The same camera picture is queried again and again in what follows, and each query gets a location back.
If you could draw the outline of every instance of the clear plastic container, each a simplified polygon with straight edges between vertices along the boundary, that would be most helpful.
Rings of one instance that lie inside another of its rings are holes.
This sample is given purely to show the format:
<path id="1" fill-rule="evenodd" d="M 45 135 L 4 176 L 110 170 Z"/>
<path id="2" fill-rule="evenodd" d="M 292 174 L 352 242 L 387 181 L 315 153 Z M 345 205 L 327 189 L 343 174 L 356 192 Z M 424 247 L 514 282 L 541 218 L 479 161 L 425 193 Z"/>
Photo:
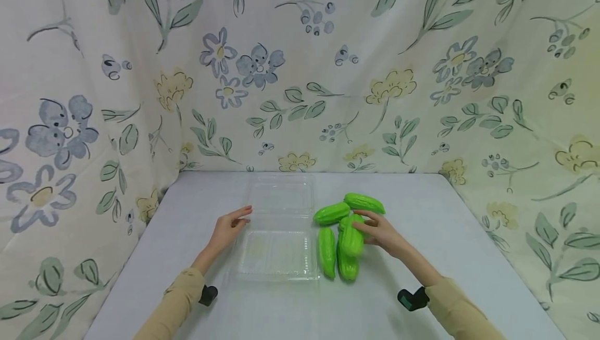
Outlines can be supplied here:
<path id="1" fill-rule="evenodd" d="M 233 248 L 233 279 L 277 282 L 320 278 L 317 230 L 308 214 L 253 213 L 250 219 Z"/>
<path id="2" fill-rule="evenodd" d="M 315 213 L 313 178 L 303 174 L 252 175 L 244 196 L 244 205 L 252 205 L 255 213 Z"/>

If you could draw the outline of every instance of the flower pattern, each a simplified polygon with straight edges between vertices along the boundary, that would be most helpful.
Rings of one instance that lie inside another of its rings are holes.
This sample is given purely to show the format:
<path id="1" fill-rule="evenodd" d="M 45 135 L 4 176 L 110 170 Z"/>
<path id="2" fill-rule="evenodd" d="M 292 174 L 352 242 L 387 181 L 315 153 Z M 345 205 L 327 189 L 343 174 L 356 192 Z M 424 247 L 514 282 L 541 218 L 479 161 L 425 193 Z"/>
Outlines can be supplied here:
<path id="1" fill-rule="evenodd" d="M 492 202 L 488 203 L 486 210 L 491 218 L 498 219 L 507 229 L 516 230 L 518 228 L 517 206 L 508 202 Z"/>
<path id="2" fill-rule="evenodd" d="M 216 37 L 213 33 L 208 33 L 202 37 L 206 51 L 202 51 L 200 55 L 200 63 L 208 67 L 212 67 L 212 74 L 216 79 L 222 74 L 229 74 L 228 60 L 233 60 L 238 55 L 238 52 L 226 45 L 227 30 L 221 28 L 219 36 Z"/>
<path id="3" fill-rule="evenodd" d="M 279 158 L 279 170 L 281 172 L 306 172 L 316 162 L 316 158 L 311 158 L 307 152 L 300 156 L 290 152 L 287 156 Z"/>
<path id="4" fill-rule="evenodd" d="M 54 174 L 54 167 L 46 164 L 37 171 L 35 182 L 16 182 L 8 187 L 6 198 L 23 205 L 12 219 L 10 230 L 13 233 L 23 232 L 38 220 L 45 226 L 55 226 L 59 211 L 75 205 L 77 197 L 69 189 L 76 175 L 67 174 L 53 184 Z"/>
<path id="5" fill-rule="evenodd" d="M 0 156 L 11 152 L 19 144 L 19 131 L 12 128 L 0 129 L 0 138 L 9 140 L 8 146 L 0 146 Z M 13 182 L 23 175 L 19 164 L 0 159 L 0 184 Z"/>
<path id="6" fill-rule="evenodd" d="M 433 72 L 437 73 L 437 83 L 445 81 L 450 74 L 457 76 L 463 68 L 463 64 L 477 56 L 477 52 L 473 51 L 477 39 L 478 37 L 475 35 L 464 41 L 462 45 L 456 42 L 448 48 L 446 57 L 433 67 Z"/>
<path id="7" fill-rule="evenodd" d="M 450 99 L 453 96 L 460 94 L 461 89 L 458 87 L 454 87 L 454 86 L 460 84 L 462 79 L 463 79 L 462 77 L 457 77 L 455 79 L 454 78 L 449 79 L 446 81 L 446 88 L 444 88 L 442 91 L 431 93 L 431 95 L 429 96 L 429 99 L 435 101 L 433 106 L 435 107 L 439 103 L 446 104 L 446 103 L 450 102 Z"/>
<path id="8" fill-rule="evenodd" d="M 217 99 L 221 100 L 221 108 L 226 110 L 229 106 L 238 108 L 242 105 L 242 98 L 248 96 L 246 90 L 236 90 L 240 86 L 240 79 L 234 77 L 229 80 L 225 76 L 221 76 L 222 88 L 215 91 Z"/>
<path id="9" fill-rule="evenodd" d="M 69 99 L 68 111 L 57 100 L 43 98 L 39 111 L 43 124 L 29 127 L 25 146 L 44 158 L 54 155 L 54 165 L 59 170 L 66 170 L 73 157 L 90 158 L 87 144 L 98 139 L 98 131 L 88 127 L 92 110 L 83 95 Z"/>
<path id="10" fill-rule="evenodd" d="M 156 186 L 153 186 L 150 198 L 138 197 L 135 199 L 135 204 L 140 213 L 140 220 L 146 224 L 150 223 L 158 207 L 158 190 L 156 189 Z"/>
<path id="11" fill-rule="evenodd" d="M 353 149 L 352 152 L 346 154 L 343 159 L 344 161 L 352 162 L 362 160 L 373 154 L 375 154 L 375 149 L 369 149 L 368 145 L 363 143 L 362 145 Z"/>
<path id="12" fill-rule="evenodd" d="M 398 72 L 392 69 L 384 81 L 371 80 L 371 94 L 365 97 L 368 104 L 382 104 L 390 98 L 402 98 L 416 89 L 411 69 Z"/>
<path id="13" fill-rule="evenodd" d="M 235 63 L 240 75 L 245 76 L 242 80 L 244 87 L 252 83 L 263 90 L 267 83 L 276 83 L 275 70 L 285 63 L 283 51 L 276 49 L 271 55 L 260 43 L 254 46 L 250 55 L 242 55 Z"/>
<path id="14" fill-rule="evenodd" d="M 453 161 L 443 162 L 442 169 L 438 173 L 445 177 L 452 185 L 464 185 L 467 182 L 463 177 L 466 170 L 467 167 L 463 163 L 463 159 L 458 158 Z"/>
<path id="15" fill-rule="evenodd" d="M 571 173 L 580 174 L 592 170 L 600 173 L 600 146 L 594 145 L 583 135 L 571 139 L 568 151 L 557 151 L 554 155 L 556 162 Z"/>
<path id="16" fill-rule="evenodd" d="M 185 75 L 184 71 L 175 67 L 173 76 L 167 77 L 161 72 L 160 82 L 154 80 L 154 87 L 158 91 L 158 102 L 169 112 L 178 107 L 178 102 L 183 98 L 185 92 L 189 91 L 194 84 L 191 77 Z"/>
<path id="17" fill-rule="evenodd" d="M 462 80 L 462 85 L 471 84 L 471 88 L 477 90 L 481 86 L 493 87 L 496 83 L 495 77 L 499 74 L 509 72 L 513 69 L 515 60 L 512 57 L 502 59 L 500 48 L 483 57 L 473 60 L 467 67 L 467 76 Z"/>

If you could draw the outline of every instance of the right hand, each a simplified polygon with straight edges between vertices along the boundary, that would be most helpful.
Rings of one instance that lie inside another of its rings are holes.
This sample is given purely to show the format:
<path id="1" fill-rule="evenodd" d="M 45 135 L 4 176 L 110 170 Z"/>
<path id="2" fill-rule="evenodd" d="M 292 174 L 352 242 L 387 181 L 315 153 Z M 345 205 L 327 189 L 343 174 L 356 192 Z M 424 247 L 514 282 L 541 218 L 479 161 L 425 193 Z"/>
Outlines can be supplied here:
<path id="1" fill-rule="evenodd" d="M 373 211 L 354 210 L 354 213 L 369 218 L 365 224 L 352 222 L 354 228 L 371 236 L 365 238 L 365 244 L 380 246 L 390 256 L 401 259 L 408 243 L 386 218 Z"/>

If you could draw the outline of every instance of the blue flower print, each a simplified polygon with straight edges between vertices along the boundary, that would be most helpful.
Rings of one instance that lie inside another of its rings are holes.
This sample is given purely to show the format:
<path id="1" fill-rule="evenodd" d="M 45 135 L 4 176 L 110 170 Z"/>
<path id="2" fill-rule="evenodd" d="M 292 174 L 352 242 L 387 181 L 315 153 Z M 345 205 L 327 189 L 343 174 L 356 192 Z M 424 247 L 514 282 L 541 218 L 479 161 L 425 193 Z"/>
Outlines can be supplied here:
<path id="1" fill-rule="evenodd" d="M 276 49 L 269 56 L 269 52 L 260 43 L 248 55 L 242 55 L 235 63 L 240 75 L 244 75 L 242 85 L 249 87 L 253 82 L 257 88 L 264 90 L 266 83 L 276 83 L 275 70 L 285 63 L 283 51 Z"/>
<path id="2" fill-rule="evenodd" d="M 42 99 L 39 115 L 43 124 L 29 127 L 25 146 L 43 157 L 55 155 L 54 164 L 59 170 L 66 170 L 73 157 L 82 159 L 87 155 L 89 158 L 86 143 L 98 139 L 98 131 L 88 128 L 92 109 L 83 95 L 72 97 L 68 110 L 74 122 L 70 122 L 67 109 L 61 103 Z"/>
<path id="3" fill-rule="evenodd" d="M 453 86 L 460 84 L 462 79 L 462 77 L 451 78 L 446 81 L 446 88 L 444 88 L 442 91 L 431 93 L 429 98 L 435 101 L 433 106 L 435 107 L 439 103 L 446 104 L 450 102 L 450 98 L 452 98 L 454 95 L 460 94 L 461 89 Z"/>
<path id="4" fill-rule="evenodd" d="M 69 190 L 75 182 L 75 174 L 65 175 L 53 185 L 54 172 L 54 168 L 46 164 L 37 171 L 34 183 L 16 182 L 8 187 L 6 198 L 13 203 L 24 204 L 12 219 L 10 230 L 13 233 L 23 232 L 38 220 L 45 226 L 55 226 L 59 210 L 75 205 L 77 197 Z M 18 197 L 16 193 L 19 192 L 24 195 Z"/>
<path id="5" fill-rule="evenodd" d="M 500 48 L 494 49 L 485 57 L 478 57 L 467 67 L 467 76 L 462 81 L 462 85 L 471 84 L 471 87 L 478 90 L 481 86 L 493 87 L 496 83 L 495 77 L 499 74 L 510 72 L 513 69 L 515 60 L 512 57 L 502 58 Z"/>
<path id="6" fill-rule="evenodd" d="M 236 90 L 240 86 L 240 79 L 234 77 L 228 81 L 225 76 L 221 76 L 222 88 L 217 89 L 215 95 L 221 100 L 221 108 L 226 110 L 228 106 L 238 108 L 242 105 L 242 98 L 248 96 L 248 91 Z"/>
<path id="7" fill-rule="evenodd" d="M 0 138 L 9 140 L 8 146 L 0 145 L 0 155 L 8 154 L 19 144 L 19 131 L 12 128 L 0 129 Z M 18 180 L 23 174 L 23 168 L 18 164 L 0 159 L 0 184 Z"/>
<path id="8" fill-rule="evenodd" d="M 437 73 L 437 79 L 435 80 L 437 83 L 445 81 L 450 76 L 450 73 L 454 76 L 458 75 L 463 68 L 463 63 L 477 56 L 475 51 L 471 51 L 477 39 L 478 37 L 474 35 L 464 41 L 462 45 L 456 42 L 448 48 L 446 57 L 438 61 L 435 67 L 433 67 L 433 72 Z"/>
<path id="9" fill-rule="evenodd" d="M 235 59 L 238 52 L 233 47 L 225 45 L 227 43 L 227 30 L 221 28 L 218 38 L 213 33 L 208 33 L 202 38 L 202 41 L 208 51 L 202 51 L 200 63 L 206 67 L 210 65 L 212 74 L 216 79 L 219 78 L 221 73 L 229 74 L 227 60 Z"/>

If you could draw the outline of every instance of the yellow flower print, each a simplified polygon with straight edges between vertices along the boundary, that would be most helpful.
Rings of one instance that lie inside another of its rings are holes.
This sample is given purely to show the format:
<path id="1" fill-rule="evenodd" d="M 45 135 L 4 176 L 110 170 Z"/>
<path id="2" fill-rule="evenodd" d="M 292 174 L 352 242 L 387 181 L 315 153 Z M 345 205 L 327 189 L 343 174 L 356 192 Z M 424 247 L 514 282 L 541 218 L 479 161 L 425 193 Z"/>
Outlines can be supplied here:
<path id="1" fill-rule="evenodd" d="M 438 173 L 443 175 L 452 185 L 464 185 L 467 182 L 463 178 L 466 170 L 467 166 L 463 164 L 463 159 L 458 158 L 453 161 L 443 162 L 442 169 Z"/>
<path id="2" fill-rule="evenodd" d="M 194 150 L 194 145 L 191 142 L 186 142 L 181 145 L 181 152 L 183 154 L 189 154 Z"/>
<path id="3" fill-rule="evenodd" d="M 158 91 L 158 102 L 169 112 L 173 112 L 175 108 L 179 108 L 178 102 L 183 98 L 186 91 L 191 89 L 194 80 L 187 77 L 183 70 L 175 67 L 174 75 L 167 77 L 161 72 L 160 82 L 154 80 L 154 87 Z"/>
<path id="4" fill-rule="evenodd" d="M 406 69 L 398 72 L 396 69 L 387 74 L 384 81 L 371 80 L 371 95 L 365 97 L 368 104 L 382 104 L 390 98 L 402 98 L 416 89 L 413 71 Z"/>
<path id="5" fill-rule="evenodd" d="M 571 139 L 568 151 L 557 151 L 554 155 L 556 162 L 565 167 L 569 172 L 580 174 L 592 170 L 600 173 L 600 146 L 589 142 L 583 135 L 576 135 Z"/>
<path id="6" fill-rule="evenodd" d="M 352 162 L 357 161 L 359 159 L 367 158 L 367 156 L 371 156 L 373 154 L 375 154 L 375 149 L 369 149 L 367 144 L 363 143 L 362 145 L 352 150 L 351 153 L 346 154 L 343 159 L 344 161 Z"/>
<path id="7" fill-rule="evenodd" d="M 150 198 L 138 197 L 135 199 L 135 204 L 140 213 L 140 220 L 146 224 L 150 223 L 158 207 L 158 190 L 156 189 L 156 186 L 153 187 Z"/>
<path id="8" fill-rule="evenodd" d="M 569 150 L 560 150 L 554 154 L 554 159 L 561 166 L 571 173 L 580 175 L 587 173 L 586 175 L 580 175 L 580 177 L 567 186 L 565 189 L 549 195 L 544 198 L 534 198 L 532 201 L 540 202 L 552 199 L 572 191 L 577 186 L 583 184 L 587 179 L 593 175 L 600 174 L 600 146 L 593 144 L 583 135 L 576 135 L 571 139 L 569 144 Z"/>
<path id="9" fill-rule="evenodd" d="M 492 202 L 488 203 L 486 210 L 491 218 L 498 219 L 506 228 L 510 230 L 518 228 L 517 206 L 508 202 Z"/>
<path id="10" fill-rule="evenodd" d="M 314 166 L 316 162 L 317 160 L 312 159 L 307 152 L 300 156 L 290 152 L 287 156 L 279 158 L 279 170 L 281 172 L 305 172 Z"/>

